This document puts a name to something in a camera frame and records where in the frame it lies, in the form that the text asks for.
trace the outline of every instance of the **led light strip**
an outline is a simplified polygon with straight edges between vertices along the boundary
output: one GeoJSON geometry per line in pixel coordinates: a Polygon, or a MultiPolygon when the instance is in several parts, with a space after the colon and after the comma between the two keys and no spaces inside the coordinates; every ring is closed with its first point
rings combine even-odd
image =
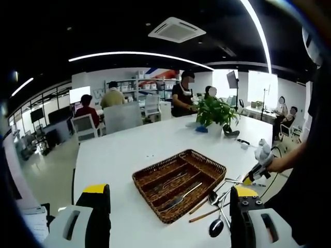
{"type": "Polygon", "coordinates": [[[187,63],[191,63],[197,66],[201,66],[204,67],[208,70],[213,71],[214,69],[209,67],[209,66],[205,66],[203,64],[194,62],[194,61],[190,61],[188,59],[184,59],[184,58],[178,58],[178,57],[174,57],[174,56],[170,56],[170,55],[165,55],[165,54],[159,54],[159,53],[145,53],[145,52],[108,52],[108,53],[95,53],[95,54],[89,54],[89,55],[85,55],[85,56],[80,56],[77,58],[71,58],[69,60],[69,62],[73,62],[79,59],[83,59],[83,58],[91,58],[91,57],[96,57],[96,56],[102,56],[102,55],[115,55],[115,54],[138,54],[138,55],[151,55],[151,56],[159,56],[159,57],[164,57],[164,58],[172,58],[172,59],[177,59],[177,60],[181,60],[187,63]]]}
{"type": "Polygon", "coordinates": [[[15,96],[17,94],[17,92],[19,92],[25,85],[27,85],[29,82],[31,82],[33,80],[33,77],[30,78],[28,81],[26,81],[24,84],[22,84],[20,87],[18,87],[13,94],[11,94],[11,96],[15,96]]]}
{"type": "Polygon", "coordinates": [[[265,35],[263,32],[260,20],[248,0],[240,0],[240,1],[246,8],[246,10],[249,13],[250,17],[252,18],[255,26],[257,27],[260,39],[262,41],[262,46],[264,49],[265,57],[267,59],[268,70],[269,70],[269,73],[271,73],[271,59],[270,59],[269,49],[268,49],[267,40],[265,39],[265,35]]]}

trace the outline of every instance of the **potted plant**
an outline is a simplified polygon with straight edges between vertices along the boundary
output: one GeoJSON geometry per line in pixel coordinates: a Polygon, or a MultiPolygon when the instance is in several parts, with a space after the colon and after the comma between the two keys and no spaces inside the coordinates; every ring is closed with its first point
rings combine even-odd
{"type": "Polygon", "coordinates": [[[238,113],[234,108],[215,97],[202,99],[197,105],[197,122],[208,129],[213,135],[220,135],[224,124],[231,125],[231,120],[238,124],[238,113]]]}

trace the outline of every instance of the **person in red shirt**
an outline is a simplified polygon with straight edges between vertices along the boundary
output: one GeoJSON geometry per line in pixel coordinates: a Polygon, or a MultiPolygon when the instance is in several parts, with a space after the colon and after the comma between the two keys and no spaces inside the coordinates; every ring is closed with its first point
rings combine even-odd
{"type": "Polygon", "coordinates": [[[83,105],[83,107],[79,108],[76,111],[74,116],[76,118],[76,117],[80,117],[80,116],[83,116],[83,115],[91,114],[93,123],[94,123],[95,127],[97,128],[100,124],[100,119],[99,119],[99,116],[98,116],[96,110],[92,107],[89,107],[89,104],[91,103],[91,100],[92,100],[92,96],[83,95],[82,98],[81,98],[81,104],[83,105]]]}

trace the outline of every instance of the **blue object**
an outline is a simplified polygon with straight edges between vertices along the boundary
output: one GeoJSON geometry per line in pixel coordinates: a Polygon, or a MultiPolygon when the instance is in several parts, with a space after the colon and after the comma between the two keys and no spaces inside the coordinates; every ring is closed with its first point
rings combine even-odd
{"type": "Polygon", "coordinates": [[[201,132],[201,133],[207,133],[208,132],[208,129],[206,129],[203,125],[197,127],[195,130],[197,132],[201,132]]]}

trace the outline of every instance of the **white flower pot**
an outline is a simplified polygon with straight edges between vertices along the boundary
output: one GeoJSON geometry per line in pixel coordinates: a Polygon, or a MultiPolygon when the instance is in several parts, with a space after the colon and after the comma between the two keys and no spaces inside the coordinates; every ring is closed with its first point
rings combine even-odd
{"type": "Polygon", "coordinates": [[[223,125],[216,124],[215,122],[213,122],[207,127],[207,129],[209,135],[213,137],[221,137],[223,125]]]}

